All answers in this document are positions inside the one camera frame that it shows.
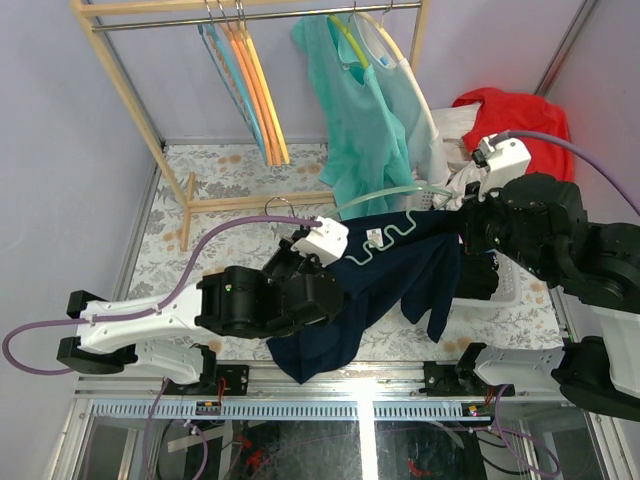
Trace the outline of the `navy blue t shirt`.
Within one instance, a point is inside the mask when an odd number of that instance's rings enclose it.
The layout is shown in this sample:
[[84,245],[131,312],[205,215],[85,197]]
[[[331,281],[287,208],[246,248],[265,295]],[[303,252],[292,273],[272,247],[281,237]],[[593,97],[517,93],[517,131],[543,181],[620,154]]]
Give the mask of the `navy blue t shirt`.
[[356,356],[364,331],[398,304],[412,324],[428,316],[426,334],[440,340],[447,324],[460,278],[459,221],[455,212],[414,211],[347,220],[347,256],[366,257],[366,232],[394,225],[384,241],[386,249],[373,253],[363,266],[342,258],[328,266],[344,291],[344,307],[330,324],[308,326],[287,337],[271,338],[266,345],[275,364],[297,383],[341,368]]

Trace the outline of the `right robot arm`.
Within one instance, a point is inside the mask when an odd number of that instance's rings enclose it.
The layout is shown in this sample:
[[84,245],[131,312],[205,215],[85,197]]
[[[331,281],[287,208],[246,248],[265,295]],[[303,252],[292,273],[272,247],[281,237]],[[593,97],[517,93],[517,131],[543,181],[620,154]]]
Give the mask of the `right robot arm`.
[[596,414],[639,419],[639,228],[589,221],[579,187],[524,175],[458,212],[465,249],[496,250],[548,287],[588,306],[600,334],[548,350],[473,344],[456,369],[458,387],[489,385],[559,392]]

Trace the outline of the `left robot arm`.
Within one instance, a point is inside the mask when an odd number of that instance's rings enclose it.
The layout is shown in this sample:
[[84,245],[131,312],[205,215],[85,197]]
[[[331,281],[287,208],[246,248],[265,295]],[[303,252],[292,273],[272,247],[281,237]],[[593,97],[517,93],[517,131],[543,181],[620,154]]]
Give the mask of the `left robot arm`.
[[81,374],[137,370],[208,394],[225,338],[285,337],[337,316],[343,291],[327,267],[347,245],[347,227],[324,218],[282,239],[263,269],[229,266],[174,296],[107,302],[76,292],[70,303],[83,322],[56,358]]

